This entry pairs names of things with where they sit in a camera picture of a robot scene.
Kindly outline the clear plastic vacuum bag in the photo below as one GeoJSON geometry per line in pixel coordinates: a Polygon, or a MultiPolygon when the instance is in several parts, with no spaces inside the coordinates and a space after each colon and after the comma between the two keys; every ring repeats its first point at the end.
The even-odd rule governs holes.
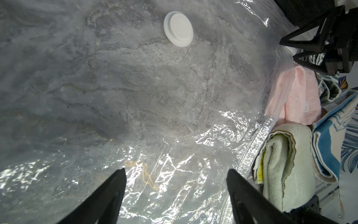
{"type": "Polygon", "coordinates": [[[120,224],[232,223],[291,29],[274,1],[1,1],[1,223],[57,223],[121,168],[120,224]]]}

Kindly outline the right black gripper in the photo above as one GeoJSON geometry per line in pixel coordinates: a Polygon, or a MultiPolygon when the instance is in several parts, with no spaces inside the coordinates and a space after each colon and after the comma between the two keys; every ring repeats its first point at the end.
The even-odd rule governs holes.
{"type": "Polygon", "coordinates": [[[358,62],[358,2],[334,1],[335,8],[284,36],[280,45],[301,49],[294,62],[326,76],[350,73],[358,62]],[[299,35],[314,31],[310,40],[298,40],[299,35]],[[329,48],[324,50],[326,41],[329,48]]]}

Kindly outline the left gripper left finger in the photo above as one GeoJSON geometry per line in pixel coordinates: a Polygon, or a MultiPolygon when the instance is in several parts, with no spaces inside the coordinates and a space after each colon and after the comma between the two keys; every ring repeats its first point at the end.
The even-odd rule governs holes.
{"type": "Polygon", "coordinates": [[[126,188],[125,169],[116,170],[60,224],[115,224],[126,188]]]}

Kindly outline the pink towel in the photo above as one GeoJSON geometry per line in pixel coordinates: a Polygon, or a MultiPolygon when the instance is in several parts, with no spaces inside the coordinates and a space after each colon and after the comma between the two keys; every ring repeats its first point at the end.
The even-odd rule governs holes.
{"type": "Polygon", "coordinates": [[[315,72],[296,64],[294,69],[281,73],[271,89],[265,113],[277,119],[276,127],[317,122],[322,112],[315,72]]]}

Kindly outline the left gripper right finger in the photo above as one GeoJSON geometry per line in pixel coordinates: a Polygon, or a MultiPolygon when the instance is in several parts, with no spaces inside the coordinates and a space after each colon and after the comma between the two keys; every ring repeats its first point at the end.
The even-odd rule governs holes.
{"type": "Polygon", "coordinates": [[[236,224],[334,224],[335,221],[319,213],[319,197],[314,195],[292,214],[282,213],[263,197],[236,170],[227,173],[227,189],[230,195],[236,224]]]}

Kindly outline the cream striped towel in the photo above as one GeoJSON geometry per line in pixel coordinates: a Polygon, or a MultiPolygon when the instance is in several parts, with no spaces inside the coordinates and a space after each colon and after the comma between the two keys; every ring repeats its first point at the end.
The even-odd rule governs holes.
{"type": "Polygon", "coordinates": [[[286,123],[268,135],[253,167],[254,181],[263,196],[281,212],[291,212],[315,194],[311,129],[286,123]]]}

